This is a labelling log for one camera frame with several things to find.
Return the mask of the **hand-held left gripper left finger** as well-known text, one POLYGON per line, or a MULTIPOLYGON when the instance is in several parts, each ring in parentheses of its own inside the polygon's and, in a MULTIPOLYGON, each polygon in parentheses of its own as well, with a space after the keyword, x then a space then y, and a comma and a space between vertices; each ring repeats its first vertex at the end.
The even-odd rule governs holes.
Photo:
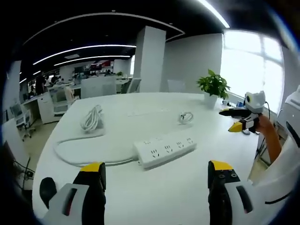
POLYGON ((48 211, 44 225, 103 225, 106 204, 104 162, 82 167, 73 183, 57 190, 52 178, 42 179, 42 201, 48 211))

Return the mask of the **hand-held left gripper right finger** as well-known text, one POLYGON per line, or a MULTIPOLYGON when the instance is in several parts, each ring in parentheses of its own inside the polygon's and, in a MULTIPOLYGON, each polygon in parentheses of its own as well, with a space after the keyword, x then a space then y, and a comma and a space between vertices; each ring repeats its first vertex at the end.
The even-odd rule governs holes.
POLYGON ((235 225, 238 216, 253 211, 245 186, 228 163, 208 162, 208 189, 211 225, 235 225))

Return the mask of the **person's right hand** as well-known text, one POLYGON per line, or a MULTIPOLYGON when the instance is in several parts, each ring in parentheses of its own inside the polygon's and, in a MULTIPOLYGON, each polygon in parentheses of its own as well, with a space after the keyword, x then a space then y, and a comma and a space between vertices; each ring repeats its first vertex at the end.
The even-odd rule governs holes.
POLYGON ((263 135, 267 135, 274 130, 274 127, 271 121, 266 116, 261 114, 258 117, 258 123, 255 129, 257 132, 262 133, 263 135))

